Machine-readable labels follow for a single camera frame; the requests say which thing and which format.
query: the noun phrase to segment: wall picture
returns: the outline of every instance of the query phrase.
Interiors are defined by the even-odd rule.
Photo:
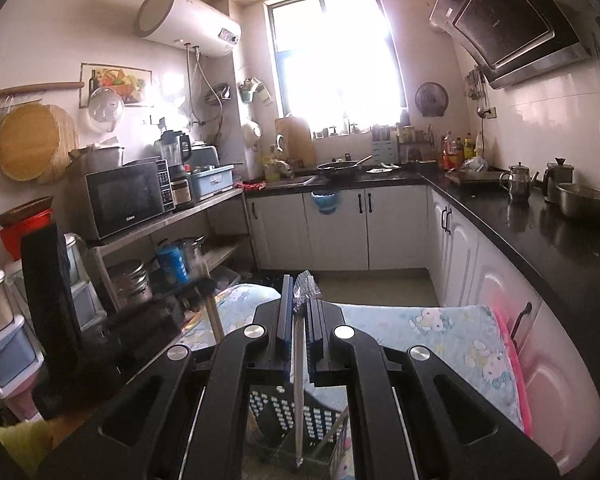
[[[152,84],[151,70],[128,66],[108,66],[82,63],[80,65],[80,108],[89,105],[89,95],[101,86],[111,88],[122,97],[126,106],[153,106],[148,100]]]

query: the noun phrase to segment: range hood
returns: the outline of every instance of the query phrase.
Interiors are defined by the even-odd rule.
[[[494,89],[589,57],[553,0],[437,0],[431,21],[467,49]]]

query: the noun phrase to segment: floor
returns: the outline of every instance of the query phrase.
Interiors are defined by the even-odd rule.
[[[317,273],[322,300],[381,306],[438,306],[426,270]]]
[[[381,306],[438,306],[429,273],[424,269],[364,272],[313,272],[322,293],[331,303]],[[282,276],[272,274],[257,281],[282,288]],[[328,480],[293,473],[272,463],[245,455],[242,480]]]

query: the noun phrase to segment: round wooden cutting board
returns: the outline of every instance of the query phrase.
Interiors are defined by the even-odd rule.
[[[45,173],[59,142],[58,124],[49,108],[22,105],[0,124],[0,169],[18,182],[33,180]]]
[[[75,131],[74,119],[67,113],[64,108],[56,105],[46,105],[56,120],[58,125],[58,133],[60,135],[60,143],[58,150],[51,160],[51,164],[46,168],[45,173],[38,177],[37,182],[40,184],[50,184],[58,182],[64,175],[64,170],[71,162],[69,152],[78,147],[78,134]]]

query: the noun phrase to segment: blender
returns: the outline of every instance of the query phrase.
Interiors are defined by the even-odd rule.
[[[160,155],[167,161],[169,180],[176,210],[192,207],[195,201],[189,187],[189,175],[183,163],[191,157],[191,141],[183,132],[166,130],[160,136]]]

